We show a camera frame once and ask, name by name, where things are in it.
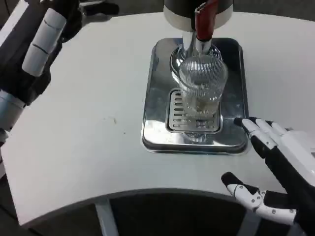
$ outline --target metal base plate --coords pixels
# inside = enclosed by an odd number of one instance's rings
[[[170,57],[182,42],[180,38],[166,38],[153,48],[141,134],[144,146],[152,152],[166,153],[244,152],[247,135],[233,124],[235,117],[248,117],[242,48],[234,39],[213,39],[229,69],[220,114],[214,119],[214,125],[196,120],[191,121],[189,128],[174,127],[175,113],[169,114],[169,111],[175,109],[175,104],[170,99],[171,92],[178,89],[178,83],[177,77],[172,76]]]

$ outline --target table leg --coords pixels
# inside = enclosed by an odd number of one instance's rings
[[[0,153],[0,179],[5,175],[4,164]]]
[[[237,236],[255,236],[261,218],[252,211],[247,211]]]
[[[119,236],[109,199],[95,204],[103,236]]]

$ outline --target red handle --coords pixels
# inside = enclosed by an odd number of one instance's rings
[[[208,0],[195,10],[196,33],[200,41],[212,39],[218,2],[218,0]]]

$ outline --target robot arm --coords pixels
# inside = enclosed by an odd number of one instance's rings
[[[279,124],[259,118],[236,118],[248,133],[255,151],[287,191],[259,190],[243,184],[232,173],[221,179],[228,191],[247,209],[262,218],[292,225],[298,223],[313,235],[315,217],[315,141],[302,131],[287,131]]]
[[[89,23],[91,15],[118,12],[117,5],[105,1],[18,2],[0,31],[0,147],[24,108],[46,90],[62,44]]]

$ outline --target clear drinking glass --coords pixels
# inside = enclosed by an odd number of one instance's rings
[[[217,112],[228,78],[223,61],[213,56],[184,60],[179,69],[179,87],[187,116],[207,119]]]

